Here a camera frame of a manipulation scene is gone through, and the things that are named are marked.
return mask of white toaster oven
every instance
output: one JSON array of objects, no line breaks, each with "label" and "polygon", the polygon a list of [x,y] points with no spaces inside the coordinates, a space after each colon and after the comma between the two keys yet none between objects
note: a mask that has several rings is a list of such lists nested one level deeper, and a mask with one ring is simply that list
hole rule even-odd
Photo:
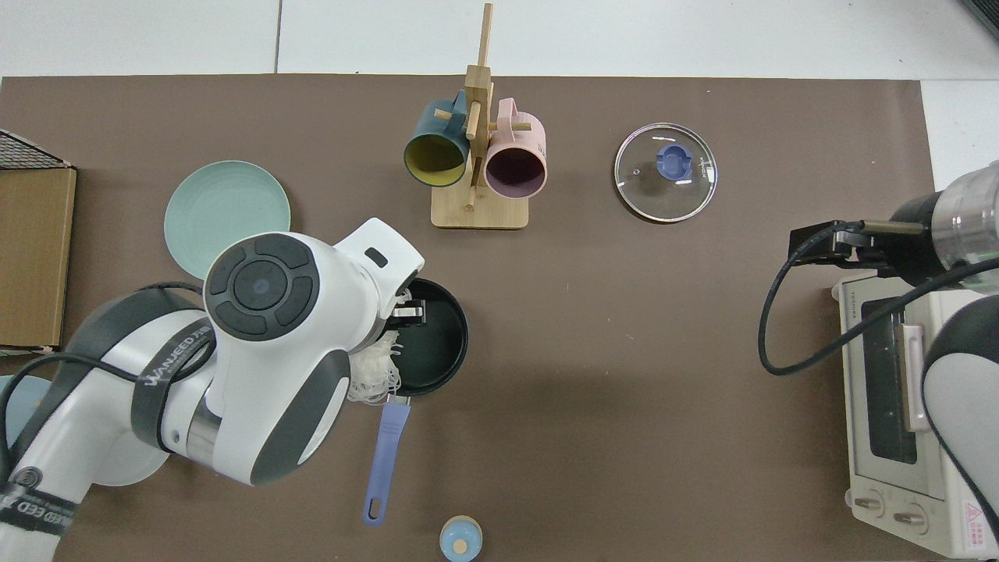
[{"label": "white toaster oven", "polygon": [[[910,287],[873,273],[833,287],[846,331]],[[996,558],[981,507],[930,430],[922,408],[924,350],[943,323],[981,295],[930,293],[843,348],[854,517],[950,558]]]}]

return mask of mug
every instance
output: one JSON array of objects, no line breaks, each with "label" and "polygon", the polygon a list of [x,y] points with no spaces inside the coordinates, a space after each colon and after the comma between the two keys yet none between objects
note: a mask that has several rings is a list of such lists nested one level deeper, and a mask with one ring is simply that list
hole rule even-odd
[{"label": "mug", "polygon": [[[439,109],[451,117],[435,117]],[[432,187],[446,187],[462,179],[469,160],[469,139],[465,136],[468,113],[465,90],[454,100],[436,100],[424,109],[403,151],[406,169],[413,177]]]},{"label": "mug", "polygon": [[[529,123],[529,131],[514,125]],[[544,156],[544,127],[536,117],[516,110],[513,98],[499,100],[497,130],[486,152],[486,185],[508,199],[524,199],[544,187],[548,167]]]}]

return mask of oven door handle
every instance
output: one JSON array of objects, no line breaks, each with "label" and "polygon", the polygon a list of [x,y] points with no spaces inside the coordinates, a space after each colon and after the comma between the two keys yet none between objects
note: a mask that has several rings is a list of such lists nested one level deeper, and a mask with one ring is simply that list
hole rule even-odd
[{"label": "oven door handle", "polygon": [[896,349],[902,371],[905,429],[917,433],[930,431],[930,422],[923,409],[923,327],[919,324],[896,324],[895,338],[900,344]]}]

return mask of pan handle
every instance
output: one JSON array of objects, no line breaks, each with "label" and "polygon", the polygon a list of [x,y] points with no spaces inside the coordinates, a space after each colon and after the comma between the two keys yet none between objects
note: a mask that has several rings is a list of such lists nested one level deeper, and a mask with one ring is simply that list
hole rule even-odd
[{"label": "pan handle", "polygon": [[396,468],[396,452],[403,436],[406,420],[410,417],[410,405],[386,402],[382,407],[382,423],[378,429],[378,442],[375,444],[375,459],[372,473],[368,477],[368,494],[365,496],[365,509],[362,517],[365,523],[377,527],[385,521],[389,507],[389,489],[392,487],[392,473]]}]

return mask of wooden mug rack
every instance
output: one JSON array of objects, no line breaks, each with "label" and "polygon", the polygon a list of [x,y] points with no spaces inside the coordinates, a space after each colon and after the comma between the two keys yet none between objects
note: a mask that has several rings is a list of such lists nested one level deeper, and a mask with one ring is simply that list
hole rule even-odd
[{"label": "wooden mug rack", "polygon": [[[493,4],[483,10],[483,30],[479,40],[478,64],[470,64],[465,74],[465,94],[469,104],[466,123],[469,161],[465,175],[454,185],[431,191],[431,222],[439,228],[483,228],[515,230],[527,226],[527,200],[507,199],[486,186],[484,165],[490,144],[490,131],[496,122],[490,119],[493,107],[493,74],[486,64],[493,27]],[[441,119],[451,118],[437,110]],[[529,130],[529,123],[518,123],[514,130]]]}]

